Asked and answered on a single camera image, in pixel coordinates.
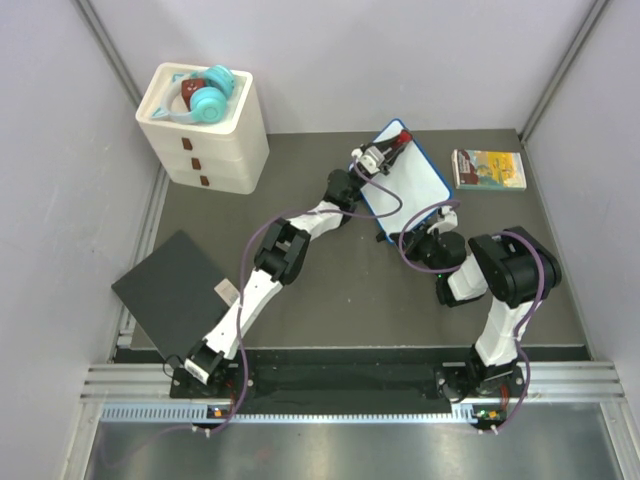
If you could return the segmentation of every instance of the headphone ear cup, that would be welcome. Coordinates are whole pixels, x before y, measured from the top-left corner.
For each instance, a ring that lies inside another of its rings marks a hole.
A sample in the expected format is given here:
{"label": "headphone ear cup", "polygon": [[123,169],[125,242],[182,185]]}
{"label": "headphone ear cup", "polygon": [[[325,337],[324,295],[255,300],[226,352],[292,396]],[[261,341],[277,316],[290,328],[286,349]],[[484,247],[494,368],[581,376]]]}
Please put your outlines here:
{"label": "headphone ear cup", "polygon": [[217,88],[203,87],[192,95],[191,116],[195,122],[217,123],[227,109],[227,97]]}
{"label": "headphone ear cup", "polygon": [[202,76],[210,87],[218,88],[227,98],[231,97],[235,79],[228,68],[216,65],[205,70]]}

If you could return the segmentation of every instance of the white label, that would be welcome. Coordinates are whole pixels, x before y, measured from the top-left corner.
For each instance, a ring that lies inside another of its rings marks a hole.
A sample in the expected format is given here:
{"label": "white label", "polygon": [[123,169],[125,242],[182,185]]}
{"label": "white label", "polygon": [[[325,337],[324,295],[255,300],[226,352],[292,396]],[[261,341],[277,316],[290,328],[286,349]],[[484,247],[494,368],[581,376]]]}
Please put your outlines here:
{"label": "white label", "polygon": [[238,289],[226,278],[216,285],[214,290],[220,295],[220,298],[224,300],[224,303],[229,306],[233,305],[233,302],[235,302],[240,295]]}

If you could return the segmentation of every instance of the black wire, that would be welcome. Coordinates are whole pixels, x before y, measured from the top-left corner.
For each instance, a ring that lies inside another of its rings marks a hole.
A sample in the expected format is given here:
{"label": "black wire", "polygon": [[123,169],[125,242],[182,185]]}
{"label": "black wire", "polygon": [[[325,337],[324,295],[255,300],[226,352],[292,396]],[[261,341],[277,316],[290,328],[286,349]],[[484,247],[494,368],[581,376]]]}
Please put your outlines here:
{"label": "black wire", "polygon": [[169,375],[167,373],[167,363],[169,363],[169,360],[171,360],[171,358],[176,357],[178,359],[178,361],[180,362],[180,365],[184,364],[184,362],[182,361],[182,359],[180,358],[179,355],[176,355],[175,353],[172,353],[171,355],[169,355],[167,358],[164,359],[164,361],[162,362],[162,372],[169,378],[173,378],[172,375]]}

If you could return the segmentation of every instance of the blue edge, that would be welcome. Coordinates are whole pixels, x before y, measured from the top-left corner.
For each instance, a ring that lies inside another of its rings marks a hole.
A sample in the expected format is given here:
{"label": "blue edge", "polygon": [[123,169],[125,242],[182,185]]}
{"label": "blue edge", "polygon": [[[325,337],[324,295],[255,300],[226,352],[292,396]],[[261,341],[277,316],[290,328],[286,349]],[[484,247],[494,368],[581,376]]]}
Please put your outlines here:
{"label": "blue edge", "polygon": [[[402,125],[402,128],[409,130],[407,128],[407,126],[404,124],[404,122],[402,120],[400,120],[399,118],[394,118],[393,120],[391,120],[389,123],[387,123],[387,125],[380,131],[380,134],[382,134],[382,132],[384,132],[387,128],[389,128],[389,126],[391,126],[391,124],[393,122],[399,122],[400,125]],[[380,138],[380,135],[378,135],[375,139],[374,142]],[[438,177],[440,177],[440,180],[442,180],[442,183],[444,184],[445,187],[447,187],[447,190],[449,190],[449,197],[446,200],[450,200],[453,197],[453,190],[451,189],[451,185],[449,185],[449,183],[444,179],[444,177],[442,176],[442,173],[440,173],[440,170],[438,170],[436,168],[436,166],[433,164],[433,162],[431,161],[431,158],[429,158],[429,155],[427,155],[427,152],[424,151],[424,148],[422,148],[422,145],[420,145],[415,138],[413,139],[413,143],[416,144],[416,147],[418,147],[418,149],[420,150],[420,152],[422,153],[422,155],[424,156],[424,158],[427,159],[427,162],[429,162],[429,165],[431,165],[431,168],[433,168],[433,170],[438,174]],[[371,210],[371,205],[369,205],[369,202],[367,202],[366,197],[363,195],[362,198],[364,199],[364,203],[367,204],[367,208],[369,209],[369,211],[372,214],[375,214],[375,212],[373,210]],[[435,212],[432,212],[431,214],[427,215],[426,217],[424,217],[420,223],[418,223],[418,225],[416,225],[417,228],[418,226],[422,225],[424,222],[426,222],[429,217],[431,217]],[[376,222],[378,222],[378,227],[380,227],[380,230],[384,231],[384,229],[382,228],[382,224],[380,223],[379,219],[376,219]],[[391,239],[389,238],[389,234],[386,235],[387,237],[387,242],[393,244],[394,242],[391,241]]]}

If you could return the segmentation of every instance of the gray floor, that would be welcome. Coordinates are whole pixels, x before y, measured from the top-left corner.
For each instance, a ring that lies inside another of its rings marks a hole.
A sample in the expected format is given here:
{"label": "gray floor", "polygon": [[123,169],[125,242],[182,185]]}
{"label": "gray floor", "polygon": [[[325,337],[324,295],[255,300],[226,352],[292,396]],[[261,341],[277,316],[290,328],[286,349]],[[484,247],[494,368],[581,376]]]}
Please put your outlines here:
{"label": "gray floor", "polygon": [[429,424],[240,424],[209,440],[171,432],[115,469],[99,445],[116,463],[167,426],[101,424],[87,479],[622,480],[598,405],[525,405],[519,415],[498,437]]}
{"label": "gray floor", "polygon": [[[520,151],[513,130],[414,132],[453,185],[455,148]],[[171,184],[156,245],[184,230],[236,282],[245,242],[268,218],[321,199],[325,179],[344,168],[349,153],[373,133],[291,134],[270,137],[271,155],[256,191],[234,195]],[[533,175],[525,158],[525,192],[455,191],[465,237],[524,226],[555,251]],[[482,331],[490,298],[449,309],[438,304],[433,277],[404,265],[396,250],[376,243],[377,224],[352,220],[314,242],[298,280],[263,311],[249,332],[251,347],[469,345]],[[584,344],[565,284],[556,288],[531,322],[528,345]],[[132,348],[148,339],[138,332]]]}

